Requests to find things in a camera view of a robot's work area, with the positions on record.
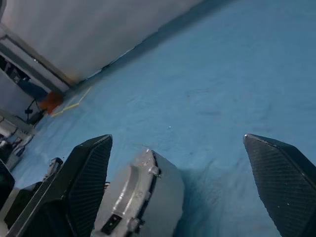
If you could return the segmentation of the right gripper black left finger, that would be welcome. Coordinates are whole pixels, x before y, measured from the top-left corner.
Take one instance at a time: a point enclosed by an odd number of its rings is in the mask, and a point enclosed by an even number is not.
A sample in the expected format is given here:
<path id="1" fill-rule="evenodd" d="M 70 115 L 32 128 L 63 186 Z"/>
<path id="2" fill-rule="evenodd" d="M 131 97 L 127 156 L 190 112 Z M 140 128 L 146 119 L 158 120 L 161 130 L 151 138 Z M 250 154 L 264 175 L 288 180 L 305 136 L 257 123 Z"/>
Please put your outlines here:
<path id="1" fill-rule="evenodd" d="M 102 201 L 113 138 L 89 139 L 73 148 L 13 224 L 9 237 L 88 237 Z"/>

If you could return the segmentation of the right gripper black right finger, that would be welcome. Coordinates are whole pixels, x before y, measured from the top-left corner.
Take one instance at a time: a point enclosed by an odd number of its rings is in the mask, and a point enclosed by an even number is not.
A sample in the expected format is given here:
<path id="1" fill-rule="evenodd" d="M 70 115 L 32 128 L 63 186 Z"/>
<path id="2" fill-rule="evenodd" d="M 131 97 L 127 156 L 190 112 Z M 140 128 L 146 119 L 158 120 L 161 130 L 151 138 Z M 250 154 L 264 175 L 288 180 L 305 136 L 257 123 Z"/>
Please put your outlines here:
<path id="1" fill-rule="evenodd" d="M 259 197 L 283 237 L 316 235 L 316 167 L 295 146 L 245 134 Z"/>

